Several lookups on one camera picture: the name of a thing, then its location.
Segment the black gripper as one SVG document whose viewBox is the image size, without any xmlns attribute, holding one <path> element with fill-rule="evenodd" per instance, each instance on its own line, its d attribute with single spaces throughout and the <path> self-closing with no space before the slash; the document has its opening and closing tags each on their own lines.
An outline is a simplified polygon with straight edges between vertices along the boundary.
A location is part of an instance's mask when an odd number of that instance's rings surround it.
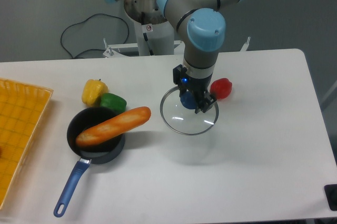
<svg viewBox="0 0 337 224">
<path fill-rule="evenodd" d="M 195 114 L 206 113 L 216 102 L 216 97 L 208 91 L 212 74 L 208 76 L 194 76 L 182 64 L 173 69 L 173 82 L 179 88 L 179 97 L 187 91 L 192 93 L 196 101 Z"/>
</svg>

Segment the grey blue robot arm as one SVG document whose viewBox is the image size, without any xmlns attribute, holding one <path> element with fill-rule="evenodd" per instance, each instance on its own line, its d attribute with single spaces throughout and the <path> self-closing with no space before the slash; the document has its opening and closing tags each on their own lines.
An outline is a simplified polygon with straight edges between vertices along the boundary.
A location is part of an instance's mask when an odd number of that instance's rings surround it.
<svg viewBox="0 0 337 224">
<path fill-rule="evenodd" d="M 115 3 L 119 0 L 106 0 Z M 141 55 L 173 52 L 174 34 L 185 45 L 183 63 L 173 69 L 180 95 L 189 92 L 195 112 L 207 112 L 216 102 L 208 91 L 226 23 L 220 9 L 243 0 L 122 0 L 134 22 Z"/>
</svg>

